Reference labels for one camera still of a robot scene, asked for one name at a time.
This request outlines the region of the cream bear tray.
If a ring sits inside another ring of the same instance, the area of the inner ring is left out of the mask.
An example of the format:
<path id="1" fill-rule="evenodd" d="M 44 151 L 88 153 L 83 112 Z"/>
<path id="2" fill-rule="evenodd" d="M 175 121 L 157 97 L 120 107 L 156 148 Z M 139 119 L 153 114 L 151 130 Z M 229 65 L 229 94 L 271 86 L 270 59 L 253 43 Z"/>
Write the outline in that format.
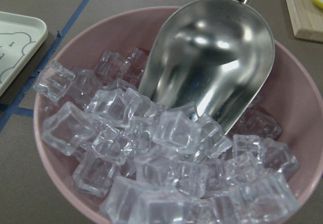
<path id="1" fill-rule="evenodd" d="M 39 18 L 1 12 L 1 94 L 26 66 L 48 35 Z"/>

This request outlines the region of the wooden cutting board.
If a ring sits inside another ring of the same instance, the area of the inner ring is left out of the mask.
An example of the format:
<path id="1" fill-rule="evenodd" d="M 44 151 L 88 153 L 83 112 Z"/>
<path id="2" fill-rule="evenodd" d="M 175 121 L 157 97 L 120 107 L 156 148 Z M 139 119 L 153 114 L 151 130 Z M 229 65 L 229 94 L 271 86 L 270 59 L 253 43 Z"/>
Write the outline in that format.
<path id="1" fill-rule="evenodd" d="M 322 42 L 322 9 L 311 0 L 286 0 L 294 36 Z"/>

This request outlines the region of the metal ice scoop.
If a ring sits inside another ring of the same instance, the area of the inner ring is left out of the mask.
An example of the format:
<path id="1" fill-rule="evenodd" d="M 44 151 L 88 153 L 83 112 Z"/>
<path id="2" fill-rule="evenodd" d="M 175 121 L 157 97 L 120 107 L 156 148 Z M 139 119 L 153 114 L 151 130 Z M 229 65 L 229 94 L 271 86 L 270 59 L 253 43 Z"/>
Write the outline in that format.
<path id="1" fill-rule="evenodd" d="M 196 0 L 175 11 L 154 40 L 139 92 L 171 107 L 194 102 L 227 133 L 272 70 L 275 41 L 250 0 Z"/>

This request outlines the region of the pile of clear ice cubes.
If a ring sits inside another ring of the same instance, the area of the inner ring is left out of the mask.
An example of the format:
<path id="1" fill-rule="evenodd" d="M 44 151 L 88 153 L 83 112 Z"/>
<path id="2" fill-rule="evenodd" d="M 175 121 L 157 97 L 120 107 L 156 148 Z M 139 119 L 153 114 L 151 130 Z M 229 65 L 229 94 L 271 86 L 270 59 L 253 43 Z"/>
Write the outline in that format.
<path id="1" fill-rule="evenodd" d="M 52 60 L 40 72 L 41 139 L 78 160 L 78 191 L 113 223 L 274 223 L 298 209 L 287 179 L 299 163 L 274 118 L 249 107 L 227 137 L 192 102 L 139 94 L 146 60 L 107 50 L 93 70 Z"/>

